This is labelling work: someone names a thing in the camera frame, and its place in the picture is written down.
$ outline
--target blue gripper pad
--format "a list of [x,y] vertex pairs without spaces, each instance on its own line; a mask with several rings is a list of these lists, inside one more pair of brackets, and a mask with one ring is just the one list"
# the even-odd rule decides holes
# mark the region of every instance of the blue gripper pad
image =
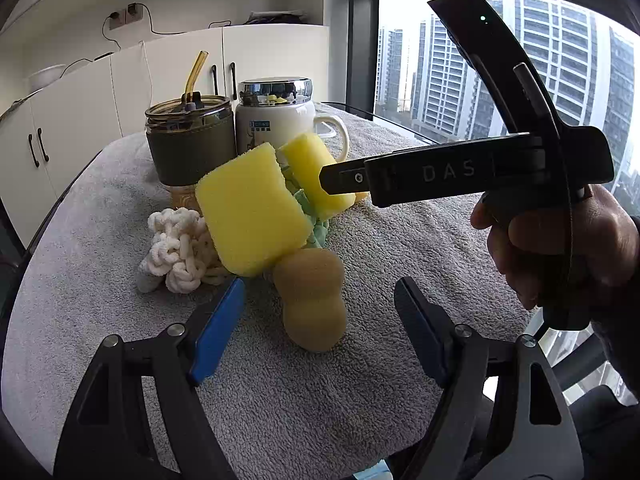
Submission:
[[207,309],[209,319],[194,342],[193,364],[189,375],[196,386],[213,375],[218,367],[226,344],[244,309],[244,283],[239,278],[234,278],[217,303],[214,300],[198,309],[201,308]]

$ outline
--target window pane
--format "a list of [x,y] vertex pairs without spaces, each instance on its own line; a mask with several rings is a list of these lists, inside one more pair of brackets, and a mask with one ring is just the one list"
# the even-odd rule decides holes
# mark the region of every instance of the window pane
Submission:
[[[485,84],[428,1],[380,0],[375,113],[436,142],[507,134]],[[530,56],[562,120],[604,132],[615,176],[606,187],[640,215],[640,148],[632,139],[640,132],[638,36],[562,0],[488,1]]]

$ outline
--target white bowl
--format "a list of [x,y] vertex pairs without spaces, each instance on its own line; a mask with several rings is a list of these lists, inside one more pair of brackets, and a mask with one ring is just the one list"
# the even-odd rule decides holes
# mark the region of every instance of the white bowl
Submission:
[[57,79],[60,79],[62,73],[65,71],[66,65],[54,65],[31,74],[27,81],[29,82],[30,93],[40,90],[47,85],[50,85]]

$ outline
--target silver bolt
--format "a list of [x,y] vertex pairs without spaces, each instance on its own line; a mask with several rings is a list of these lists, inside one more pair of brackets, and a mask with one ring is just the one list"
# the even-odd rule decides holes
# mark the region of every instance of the silver bolt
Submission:
[[108,335],[102,340],[102,346],[106,346],[110,348],[112,346],[116,346],[118,344],[118,336],[115,334]]
[[174,323],[166,329],[166,332],[171,337],[178,337],[179,335],[184,334],[184,325],[180,323]]
[[460,337],[471,337],[471,327],[465,325],[465,324],[459,324],[456,325],[456,335],[460,336]]
[[530,336],[529,334],[521,335],[520,341],[522,341],[522,344],[527,348],[533,348],[535,345],[538,344],[538,342],[535,339],[533,339],[532,336]]

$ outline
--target table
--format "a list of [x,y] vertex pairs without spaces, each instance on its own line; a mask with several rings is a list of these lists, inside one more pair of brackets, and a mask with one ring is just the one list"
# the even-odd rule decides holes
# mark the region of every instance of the table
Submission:
[[[339,115],[350,158],[415,144],[382,126]],[[346,269],[347,331],[330,352],[295,346],[273,285],[247,281],[247,305],[212,378],[198,389],[240,479],[343,478],[419,440],[440,397],[393,306],[393,286],[413,276],[454,322],[513,340],[529,314],[494,269],[486,233],[468,216],[477,196],[379,209],[370,200],[331,220],[328,248]],[[107,146],[72,186],[40,241],[15,301],[4,352],[2,408],[45,468],[79,381],[101,340],[158,334],[212,298],[136,290],[150,245],[146,218],[169,205],[144,134]],[[148,415],[163,465],[176,468],[151,380]]]

